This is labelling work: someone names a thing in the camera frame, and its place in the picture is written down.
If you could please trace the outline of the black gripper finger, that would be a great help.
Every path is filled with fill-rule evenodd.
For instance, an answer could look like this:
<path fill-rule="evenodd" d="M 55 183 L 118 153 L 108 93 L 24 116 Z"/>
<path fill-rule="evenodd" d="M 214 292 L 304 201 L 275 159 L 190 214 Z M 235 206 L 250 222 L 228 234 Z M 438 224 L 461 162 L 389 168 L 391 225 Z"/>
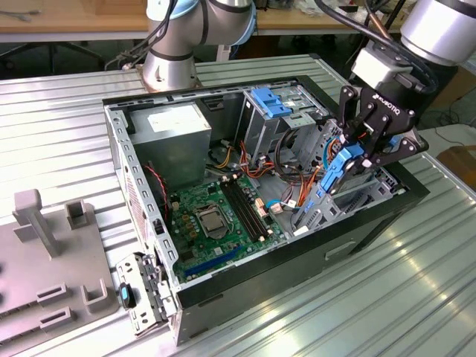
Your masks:
<path fill-rule="evenodd" d="M 365 169 L 392 164 L 429 148 L 429 143 L 415 129 L 387 137 L 372 135 L 364 143 L 360 165 Z"/>
<path fill-rule="evenodd" d="M 372 115 L 372 89 L 343 86 L 339 97 L 337 124 L 341 128 L 345 145 L 364 143 L 370 137 L 367 121 Z"/>

